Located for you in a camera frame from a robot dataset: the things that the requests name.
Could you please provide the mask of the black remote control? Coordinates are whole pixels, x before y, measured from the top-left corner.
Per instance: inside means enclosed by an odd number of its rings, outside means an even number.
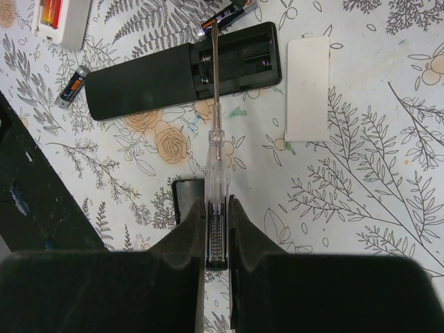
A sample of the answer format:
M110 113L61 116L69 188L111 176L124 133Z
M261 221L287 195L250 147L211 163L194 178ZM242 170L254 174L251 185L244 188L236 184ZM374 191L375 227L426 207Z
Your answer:
M210 99L212 41L186 43L93 71L85 81L91 117L105 121ZM219 94L238 94L282 80L278 32L265 22L218 38Z

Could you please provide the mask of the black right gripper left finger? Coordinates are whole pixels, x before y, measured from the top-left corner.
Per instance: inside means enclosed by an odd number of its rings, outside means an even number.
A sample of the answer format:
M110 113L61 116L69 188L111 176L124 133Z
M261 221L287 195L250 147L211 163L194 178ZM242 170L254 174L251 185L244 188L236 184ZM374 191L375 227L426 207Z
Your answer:
M1 263L2 332L202 332L205 205L144 252L14 253Z

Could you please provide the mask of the black battery cover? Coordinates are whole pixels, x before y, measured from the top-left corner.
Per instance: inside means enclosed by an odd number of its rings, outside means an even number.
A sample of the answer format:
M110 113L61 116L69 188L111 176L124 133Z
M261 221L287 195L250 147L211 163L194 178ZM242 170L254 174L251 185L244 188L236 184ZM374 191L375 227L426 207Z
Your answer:
M179 225L198 198L204 197L205 185L202 178L174 180L171 185L176 225Z

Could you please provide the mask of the small battery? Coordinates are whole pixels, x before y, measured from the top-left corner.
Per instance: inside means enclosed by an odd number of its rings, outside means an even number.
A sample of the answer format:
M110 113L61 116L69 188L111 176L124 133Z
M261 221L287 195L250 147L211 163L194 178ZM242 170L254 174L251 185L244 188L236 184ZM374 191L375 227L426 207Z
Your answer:
M66 87L61 91L55 100L55 104L62 109L68 108L68 106L74 101L75 97L79 93L80 89L85 84L85 78L90 73L90 70L80 65L70 78Z
M220 10L208 20L197 26L195 28L196 36L199 40L210 38L213 24L216 24L218 26L218 30L222 31L224 28L229 27L244 15L254 11L256 7L256 1L247 1L243 6L238 6L235 3L231 3L229 6Z

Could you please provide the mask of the clear handle screwdriver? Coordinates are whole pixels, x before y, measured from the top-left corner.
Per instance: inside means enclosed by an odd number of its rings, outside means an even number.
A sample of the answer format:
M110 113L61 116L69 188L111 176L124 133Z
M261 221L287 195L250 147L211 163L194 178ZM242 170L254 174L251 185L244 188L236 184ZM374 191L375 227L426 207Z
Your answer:
M205 268L209 271L224 271L228 268L228 222L226 199L228 176L224 160L225 132L222 129L219 94L219 27L212 24L212 62L214 80L214 104L212 128L209 131L205 174L206 249Z

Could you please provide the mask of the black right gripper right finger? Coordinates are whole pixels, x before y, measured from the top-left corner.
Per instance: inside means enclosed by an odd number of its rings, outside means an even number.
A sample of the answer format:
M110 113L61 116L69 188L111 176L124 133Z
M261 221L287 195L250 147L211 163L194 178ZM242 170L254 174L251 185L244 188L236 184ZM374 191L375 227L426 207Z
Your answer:
M442 332L443 309L411 259L291 254L228 204L236 332Z

